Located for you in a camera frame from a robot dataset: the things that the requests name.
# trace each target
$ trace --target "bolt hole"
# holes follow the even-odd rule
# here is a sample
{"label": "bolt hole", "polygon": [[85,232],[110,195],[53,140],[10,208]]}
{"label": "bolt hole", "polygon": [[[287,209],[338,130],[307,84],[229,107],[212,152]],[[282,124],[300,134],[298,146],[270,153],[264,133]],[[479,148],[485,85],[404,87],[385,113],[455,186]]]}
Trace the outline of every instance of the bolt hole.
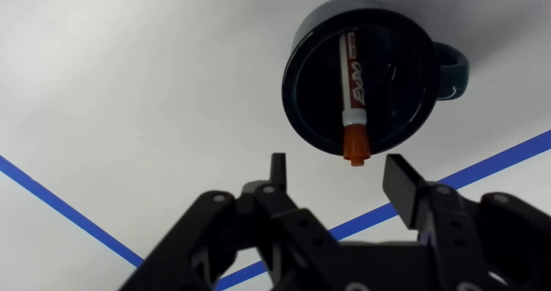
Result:
{"label": "bolt hole", "polygon": [[314,238],[312,240],[312,244],[314,244],[314,246],[318,246],[318,247],[322,246],[323,245],[323,238],[319,238],[319,237]]}
{"label": "bolt hole", "polygon": [[450,224],[451,226],[453,226],[454,228],[460,228],[460,227],[461,227],[461,223],[460,223],[459,221],[456,221],[456,220],[451,220],[451,221],[449,222],[449,224]]}
{"label": "bolt hole", "polygon": [[467,244],[465,243],[465,240],[462,239],[456,239],[453,241],[453,243],[458,247],[465,247]]}

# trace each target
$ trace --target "screw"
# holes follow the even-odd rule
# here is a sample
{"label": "screw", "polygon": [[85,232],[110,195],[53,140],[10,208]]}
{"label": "screw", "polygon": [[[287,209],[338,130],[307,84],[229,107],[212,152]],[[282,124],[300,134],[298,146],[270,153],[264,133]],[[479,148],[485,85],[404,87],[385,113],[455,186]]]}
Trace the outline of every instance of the screw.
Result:
{"label": "screw", "polygon": [[457,291],[482,291],[478,285],[464,281],[457,285]]}
{"label": "screw", "polygon": [[274,193],[276,189],[274,189],[274,187],[272,186],[266,186],[262,189],[262,191],[264,191],[264,193]]}
{"label": "screw", "polygon": [[213,201],[217,201],[217,202],[224,201],[224,200],[226,200],[226,195],[217,194],[217,195],[215,195],[214,197],[212,197],[212,200],[213,200]]}
{"label": "screw", "polygon": [[507,195],[503,195],[503,194],[496,194],[496,195],[494,195],[494,201],[498,201],[502,204],[505,204],[509,201],[509,197],[507,197]]}
{"label": "screw", "polygon": [[344,291],[369,291],[369,288],[363,283],[354,281],[346,285]]}
{"label": "screw", "polygon": [[442,194],[448,194],[449,193],[449,188],[444,187],[444,186],[439,186],[439,187],[436,188],[436,191],[439,192],[439,193],[442,193]]}

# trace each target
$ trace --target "blue tape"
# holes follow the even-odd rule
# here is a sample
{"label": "blue tape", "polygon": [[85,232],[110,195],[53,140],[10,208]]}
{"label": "blue tape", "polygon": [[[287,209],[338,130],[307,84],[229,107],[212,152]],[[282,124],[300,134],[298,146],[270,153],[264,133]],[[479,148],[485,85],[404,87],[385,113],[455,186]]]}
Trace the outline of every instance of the blue tape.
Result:
{"label": "blue tape", "polygon": [[[493,175],[494,173],[504,170],[512,165],[525,161],[549,149],[551,149],[551,130],[491,156],[486,160],[469,166],[466,169],[460,170],[457,173],[449,175],[448,177],[441,179],[440,182],[459,189],[483,179],[484,177]],[[124,246],[124,244],[116,240],[114,237],[110,236],[107,232],[102,230],[95,223],[91,222],[69,204],[65,203],[65,201],[55,196],[48,189],[43,187],[43,185],[34,181],[29,175],[25,174],[22,170],[18,169],[15,165],[4,159],[2,156],[0,156],[0,171],[33,193],[33,195],[44,201],[57,212],[61,213],[77,226],[85,230],[87,233],[94,236],[94,238],[99,240],[99,242],[102,242],[105,246],[123,257],[132,265],[138,267],[143,262],[143,259],[140,256],[128,247]],[[365,230],[366,228],[370,228],[371,226],[395,217],[396,215],[396,211],[394,211],[392,205],[388,203],[348,222],[345,222],[340,226],[332,228],[330,232],[336,239],[341,240],[357,232]],[[256,277],[265,271],[266,270],[262,262],[256,262],[220,279],[216,290],[226,290],[234,285],[242,283],[243,281]]]}

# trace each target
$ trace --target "black mug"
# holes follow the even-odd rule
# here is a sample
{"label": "black mug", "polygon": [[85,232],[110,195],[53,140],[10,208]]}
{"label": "black mug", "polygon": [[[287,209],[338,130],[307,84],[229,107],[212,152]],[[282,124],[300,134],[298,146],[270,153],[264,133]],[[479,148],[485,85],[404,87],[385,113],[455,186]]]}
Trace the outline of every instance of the black mug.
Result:
{"label": "black mug", "polygon": [[295,131],[324,152],[343,154],[339,36],[354,31],[365,90],[372,154],[413,135],[437,100],[466,87],[467,58],[373,0],[331,0],[309,14],[295,34],[283,76],[285,114]]}

